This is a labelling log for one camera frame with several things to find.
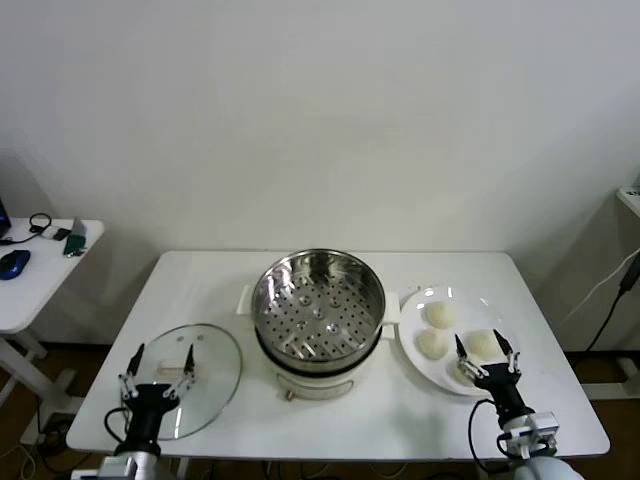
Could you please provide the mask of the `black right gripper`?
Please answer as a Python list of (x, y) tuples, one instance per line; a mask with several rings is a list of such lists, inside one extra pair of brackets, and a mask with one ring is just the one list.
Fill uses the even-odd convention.
[(455, 334), (457, 361), (454, 376), (463, 385), (474, 385), (490, 393), (499, 420), (513, 420), (531, 414), (533, 409), (522, 399), (517, 383), (521, 377), (519, 352), (513, 350), (509, 341), (496, 329), (496, 341), (507, 359), (508, 367), (484, 367), (474, 362), (466, 352), (460, 337)]

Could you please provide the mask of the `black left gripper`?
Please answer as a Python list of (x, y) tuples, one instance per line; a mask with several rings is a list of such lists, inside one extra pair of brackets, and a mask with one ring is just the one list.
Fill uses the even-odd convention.
[(194, 347), (190, 346), (182, 374), (172, 385), (139, 384), (137, 375), (145, 344), (142, 343), (129, 360), (124, 374), (118, 375), (121, 399), (130, 410), (131, 419), (119, 452), (160, 453), (159, 431), (163, 417), (173, 409), (173, 400), (182, 397), (195, 382)]

